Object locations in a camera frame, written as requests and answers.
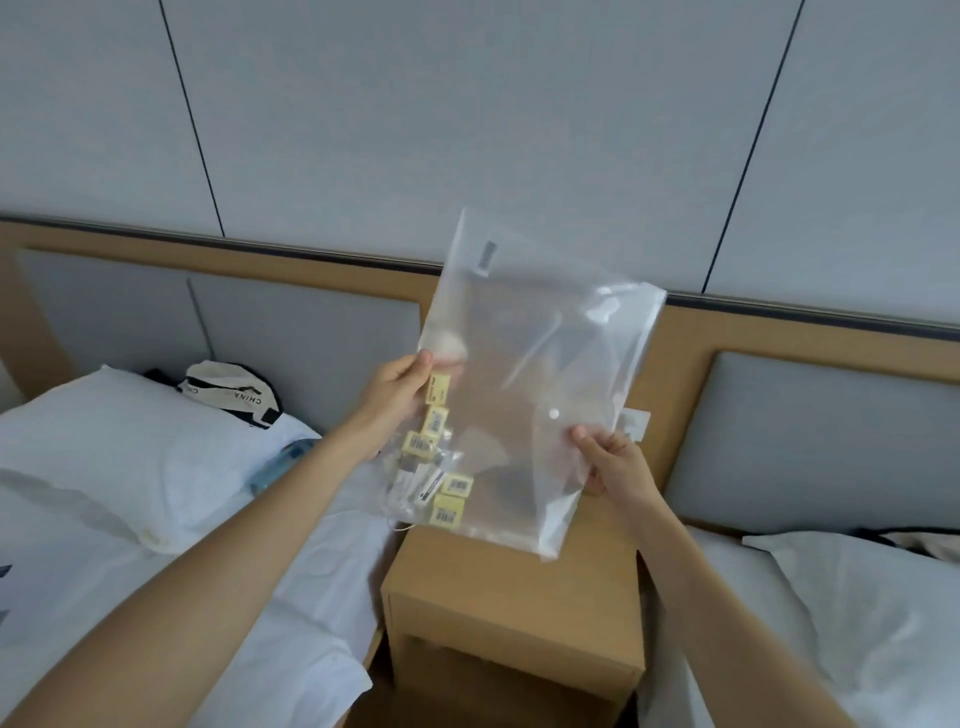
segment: bed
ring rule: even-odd
[[[22,250],[18,262],[77,375],[107,364],[180,381],[205,359],[241,363],[320,433],[349,412],[373,367],[412,351],[420,335],[416,303],[79,255]],[[350,476],[275,593],[365,667],[396,551],[393,525],[358,509],[376,484],[365,466]]]
[[[956,529],[957,434],[960,387],[721,352],[665,494],[685,522],[727,534]],[[774,556],[690,530],[746,605],[823,674],[815,615]],[[711,726],[659,604],[654,611],[640,725]]]

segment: sticker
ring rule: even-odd
[[[450,386],[450,375],[430,375],[430,383],[426,387],[427,404],[446,404],[446,390]]]
[[[446,407],[440,407],[438,404],[430,405],[430,409],[426,411],[426,418],[423,420],[423,429],[420,434],[436,437],[439,441],[440,436],[444,433],[444,423],[448,414],[450,414],[450,410]]]
[[[403,451],[408,455],[415,455],[423,460],[433,457],[434,443],[423,437],[419,432],[410,430],[403,440]]]
[[[437,494],[433,499],[433,512],[430,514],[430,525],[440,528],[456,528],[464,516],[465,500],[453,496]]]
[[[435,468],[434,472],[427,476],[426,483],[420,488],[420,492],[417,493],[417,500],[420,503],[430,502],[430,499],[437,492],[437,489],[440,488],[440,484],[444,482],[444,475],[446,475],[444,471],[440,468]]]
[[[493,264],[493,256],[496,255],[497,245],[492,240],[488,240],[483,247],[483,253],[480,254],[480,260],[477,261],[476,268],[473,270],[478,276],[487,278],[490,275],[490,267]]]
[[[468,497],[470,489],[473,487],[473,478],[469,475],[460,475],[459,473],[449,473],[444,478],[444,485],[440,492],[448,496]]]

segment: bedding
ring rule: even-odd
[[[770,627],[800,660],[815,665],[816,638],[804,605],[767,553],[736,539],[688,528],[710,565],[724,577],[744,604]],[[709,728],[707,705],[680,646],[656,614],[654,657],[638,695],[644,728]]]
[[[376,567],[394,535],[385,520],[353,509],[355,492],[369,487],[362,470],[345,483],[189,725],[333,725],[369,688],[359,660],[378,621]],[[250,499],[236,494],[222,513]],[[140,545],[86,495],[0,471],[0,566],[12,565],[0,579],[6,589],[0,613],[10,609],[0,621],[0,674],[13,676],[0,685],[0,719],[83,634],[172,559]],[[24,579],[16,567],[24,562],[47,575],[61,565],[60,578]],[[24,617],[25,602],[46,608]]]
[[[862,726],[954,725],[960,566],[835,533],[746,537],[806,606],[817,660]]]
[[[177,554],[265,462],[319,437],[290,415],[269,429],[103,367],[0,415],[0,468],[78,490],[144,546]]]

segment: wall switch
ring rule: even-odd
[[[643,433],[647,431],[647,423],[649,422],[649,412],[624,407],[620,412],[620,419],[616,421],[616,428],[638,443],[643,439]]]

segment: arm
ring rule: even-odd
[[[594,438],[574,427],[571,434],[593,466],[588,486],[636,543],[716,724],[854,726],[710,567],[660,495],[640,448],[621,433]]]
[[[183,725],[227,668],[341,482],[410,413],[431,361],[421,352],[381,367],[341,426],[113,610],[37,683],[3,728]]]

